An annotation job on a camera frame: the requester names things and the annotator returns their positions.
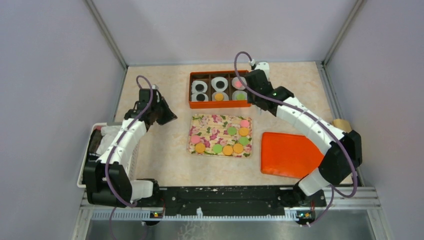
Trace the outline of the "green cookie top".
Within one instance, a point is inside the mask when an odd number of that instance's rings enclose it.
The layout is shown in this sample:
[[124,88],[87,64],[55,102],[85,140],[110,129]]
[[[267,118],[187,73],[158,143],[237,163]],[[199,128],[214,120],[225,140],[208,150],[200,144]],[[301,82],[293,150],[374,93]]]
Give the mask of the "green cookie top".
[[237,101],[244,101],[246,99],[245,95],[243,93],[238,93],[236,95],[236,100]]

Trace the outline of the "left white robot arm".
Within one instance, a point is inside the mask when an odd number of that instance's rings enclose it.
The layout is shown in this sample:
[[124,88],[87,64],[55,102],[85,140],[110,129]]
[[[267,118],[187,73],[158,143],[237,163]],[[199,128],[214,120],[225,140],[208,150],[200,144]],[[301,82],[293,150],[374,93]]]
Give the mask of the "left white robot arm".
[[104,153],[86,151],[81,165],[78,187],[84,188],[91,205],[126,208],[145,203],[154,207],[160,202],[159,184],[153,178],[134,179],[139,142],[154,123],[167,124],[176,120],[158,89],[141,89],[134,108],[128,110],[122,122],[114,123],[117,134],[112,136]]

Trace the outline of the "black cookie three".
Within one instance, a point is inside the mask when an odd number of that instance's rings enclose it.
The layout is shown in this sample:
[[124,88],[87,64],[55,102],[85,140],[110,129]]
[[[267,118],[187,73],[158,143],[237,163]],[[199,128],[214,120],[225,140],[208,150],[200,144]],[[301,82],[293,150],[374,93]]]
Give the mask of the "black cookie three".
[[224,81],[221,81],[221,80],[216,81],[216,82],[215,82],[215,87],[216,87],[218,90],[225,89],[225,88],[226,88],[226,83],[225,83]]

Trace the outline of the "orange box lid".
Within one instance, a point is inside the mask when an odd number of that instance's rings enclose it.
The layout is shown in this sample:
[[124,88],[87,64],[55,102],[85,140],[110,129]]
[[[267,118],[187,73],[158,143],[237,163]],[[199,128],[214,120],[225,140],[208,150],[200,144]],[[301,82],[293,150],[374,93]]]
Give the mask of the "orange box lid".
[[264,132],[260,146],[260,171],[266,175],[301,179],[315,170],[324,155],[307,137]]

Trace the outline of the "black cookie one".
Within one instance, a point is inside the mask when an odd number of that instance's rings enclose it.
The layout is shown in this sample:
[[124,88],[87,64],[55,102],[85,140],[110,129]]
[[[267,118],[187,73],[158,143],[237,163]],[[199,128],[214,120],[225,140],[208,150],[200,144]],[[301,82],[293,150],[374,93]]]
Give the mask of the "black cookie one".
[[202,92],[204,92],[205,87],[204,87],[203,84],[196,84],[195,87],[194,87],[194,89],[196,90],[196,92],[202,93]]

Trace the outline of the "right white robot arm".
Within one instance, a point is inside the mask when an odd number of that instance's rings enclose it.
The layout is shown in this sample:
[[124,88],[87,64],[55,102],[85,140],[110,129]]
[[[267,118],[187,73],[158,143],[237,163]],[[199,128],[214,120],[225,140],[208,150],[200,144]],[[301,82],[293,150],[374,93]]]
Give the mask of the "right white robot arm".
[[263,111],[292,125],[307,137],[324,155],[323,160],[311,173],[296,184],[293,200],[299,206],[307,206],[314,194],[324,187],[340,184],[348,176],[353,178],[353,189],[343,197],[353,197],[358,189],[357,167],[360,165],[360,135],[346,132],[305,107],[287,88],[274,88],[270,82],[270,65],[250,60],[251,71],[245,75],[248,102]]

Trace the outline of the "black cookie two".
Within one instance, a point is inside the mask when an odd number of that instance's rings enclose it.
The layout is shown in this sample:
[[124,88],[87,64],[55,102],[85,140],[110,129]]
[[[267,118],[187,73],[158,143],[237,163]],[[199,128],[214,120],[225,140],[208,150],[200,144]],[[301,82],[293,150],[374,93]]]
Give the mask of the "black cookie two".
[[206,96],[203,93],[197,94],[195,99],[197,102],[204,102],[206,100]]

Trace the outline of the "floral serving tray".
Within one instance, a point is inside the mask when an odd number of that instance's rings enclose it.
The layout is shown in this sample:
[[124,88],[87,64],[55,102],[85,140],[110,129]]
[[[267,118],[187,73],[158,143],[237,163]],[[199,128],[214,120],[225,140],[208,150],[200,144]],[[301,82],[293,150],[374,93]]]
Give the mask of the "floral serving tray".
[[[233,152],[232,155],[226,156],[222,152],[219,154],[213,153],[212,148],[215,144],[221,144],[223,147],[230,145],[233,146],[239,143],[240,135],[239,129],[240,121],[248,120],[250,122],[249,135],[250,143],[244,147],[242,153]],[[236,127],[236,135],[229,135],[227,129],[229,127]],[[195,151],[195,144],[190,142],[192,135],[200,136],[200,143],[206,147],[203,153]],[[234,158],[248,158],[253,152],[253,120],[247,116],[234,116],[234,115],[219,115],[219,114],[195,114],[191,117],[190,128],[188,132],[187,151],[192,155],[199,156],[214,156],[214,157],[234,157]]]

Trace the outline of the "orange compartment box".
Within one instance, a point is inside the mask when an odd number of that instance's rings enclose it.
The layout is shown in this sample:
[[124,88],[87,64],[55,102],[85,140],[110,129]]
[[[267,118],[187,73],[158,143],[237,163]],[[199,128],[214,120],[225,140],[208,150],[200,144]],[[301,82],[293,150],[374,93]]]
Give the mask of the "orange compartment box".
[[248,91],[235,71],[191,72],[188,103],[191,109],[247,108]]

